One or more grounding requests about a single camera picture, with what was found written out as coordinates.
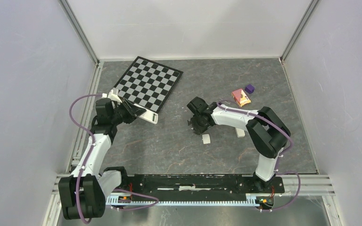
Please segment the short white remote control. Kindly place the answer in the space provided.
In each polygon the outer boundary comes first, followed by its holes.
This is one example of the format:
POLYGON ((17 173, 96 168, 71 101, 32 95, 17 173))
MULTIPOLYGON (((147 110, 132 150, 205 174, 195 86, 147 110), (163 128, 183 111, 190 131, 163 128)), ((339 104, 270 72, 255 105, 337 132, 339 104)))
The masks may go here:
POLYGON ((152 112, 150 110, 146 110, 138 118, 142 119, 142 120, 145 120, 145 121, 147 121, 149 123, 152 123, 152 124, 157 124, 158 123, 158 114, 155 113, 155 112, 152 112))

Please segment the short remote battery cover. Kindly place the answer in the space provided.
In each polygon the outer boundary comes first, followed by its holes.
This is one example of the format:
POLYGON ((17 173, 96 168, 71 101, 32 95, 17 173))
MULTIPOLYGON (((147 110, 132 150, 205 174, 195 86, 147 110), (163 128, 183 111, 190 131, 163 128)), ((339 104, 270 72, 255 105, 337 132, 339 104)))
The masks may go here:
POLYGON ((202 135, 202 142, 205 145, 210 144, 211 143, 210 135, 209 134, 203 134, 202 135))

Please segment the long white remote control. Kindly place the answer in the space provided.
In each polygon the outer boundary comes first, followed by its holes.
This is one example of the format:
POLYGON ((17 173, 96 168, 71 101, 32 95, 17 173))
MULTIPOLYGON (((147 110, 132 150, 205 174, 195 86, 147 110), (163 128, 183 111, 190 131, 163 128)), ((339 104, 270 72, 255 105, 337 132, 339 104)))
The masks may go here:
POLYGON ((235 128, 236 135, 238 138, 245 137, 245 131, 243 129, 235 128))

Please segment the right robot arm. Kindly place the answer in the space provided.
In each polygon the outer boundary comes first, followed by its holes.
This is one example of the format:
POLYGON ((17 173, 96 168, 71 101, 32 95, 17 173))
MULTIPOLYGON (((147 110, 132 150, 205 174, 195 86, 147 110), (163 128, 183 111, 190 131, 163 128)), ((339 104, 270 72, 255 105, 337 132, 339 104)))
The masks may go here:
POLYGON ((193 114, 188 124, 198 135, 215 125, 247 132, 259 152, 254 188, 266 192, 272 187, 272 178, 278 172, 278 159, 293 147, 294 142, 290 130, 271 108, 264 106, 260 110, 244 110, 221 102, 207 104, 200 97, 193 98, 187 108, 193 114))

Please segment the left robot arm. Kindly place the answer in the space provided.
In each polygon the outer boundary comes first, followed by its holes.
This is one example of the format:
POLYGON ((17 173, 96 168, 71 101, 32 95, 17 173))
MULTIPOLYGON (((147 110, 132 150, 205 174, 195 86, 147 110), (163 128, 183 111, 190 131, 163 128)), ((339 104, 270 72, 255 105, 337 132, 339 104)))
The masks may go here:
POLYGON ((87 131, 89 147, 70 176, 61 178, 58 183, 64 218, 80 219, 85 224, 103 216, 106 198, 114 189, 123 192, 129 187, 123 167, 108 169, 102 175, 99 171, 113 144, 117 126, 130 124, 147 111, 126 99, 117 104, 110 98, 97 100, 95 108, 96 115, 87 131))

